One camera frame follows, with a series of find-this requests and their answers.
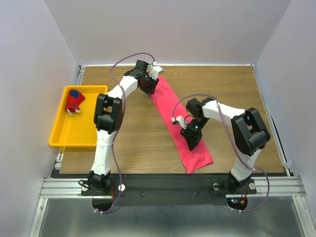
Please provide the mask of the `pink towel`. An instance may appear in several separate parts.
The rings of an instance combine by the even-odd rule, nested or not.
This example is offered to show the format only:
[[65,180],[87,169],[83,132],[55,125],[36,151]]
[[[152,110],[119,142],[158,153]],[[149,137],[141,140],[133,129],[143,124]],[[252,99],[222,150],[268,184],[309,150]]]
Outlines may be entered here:
[[180,159],[188,174],[206,165],[213,163],[213,158],[206,144],[201,140],[192,150],[189,150],[185,138],[180,134],[182,125],[190,122],[185,107],[178,104],[179,98],[163,76],[158,77],[159,82],[155,93],[150,96],[162,120],[167,126],[170,135],[178,149]]

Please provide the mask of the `red and blue patterned towel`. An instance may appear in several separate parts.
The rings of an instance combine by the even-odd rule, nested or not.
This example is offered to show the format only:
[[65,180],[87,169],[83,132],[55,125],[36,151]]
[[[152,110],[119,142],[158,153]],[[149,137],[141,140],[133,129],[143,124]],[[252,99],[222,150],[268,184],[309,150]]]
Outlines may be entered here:
[[80,110],[79,106],[85,100],[85,96],[78,90],[71,89],[67,95],[65,110],[73,116],[75,110]]

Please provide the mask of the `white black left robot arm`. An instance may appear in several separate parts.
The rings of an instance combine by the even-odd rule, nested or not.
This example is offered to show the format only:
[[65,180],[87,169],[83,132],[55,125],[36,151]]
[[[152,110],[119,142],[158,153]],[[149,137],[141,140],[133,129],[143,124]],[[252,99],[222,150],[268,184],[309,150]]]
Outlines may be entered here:
[[148,95],[154,94],[158,77],[163,73],[163,68],[156,62],[150,69],[148,66],[147,62],[137,60],[135,67],[127,71],[110,92],[97,96],[93,119],[97,133],[96,150],[85,186],[100,195],[110,188],[110,155],[123,122],[126,98],[138,88]]

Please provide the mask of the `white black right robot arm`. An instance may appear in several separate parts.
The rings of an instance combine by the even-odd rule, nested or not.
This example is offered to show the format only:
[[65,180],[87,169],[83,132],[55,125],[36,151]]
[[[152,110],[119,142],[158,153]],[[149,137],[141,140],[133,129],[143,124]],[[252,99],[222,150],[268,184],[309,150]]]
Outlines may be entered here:
[[186,110],[192,117],[190,122],[183,116],[173,117],[172,122],[181,126],[180,134],[186,140],[189,151],[199,144],[202,129],[210,119],[222,122],[237,156],[228,174],[227,189],[233,193],[245,189],[259,153],[271,139],[259,111],[256,108],[233,108],[219,103],[215,97],[193,98],[187,102]]

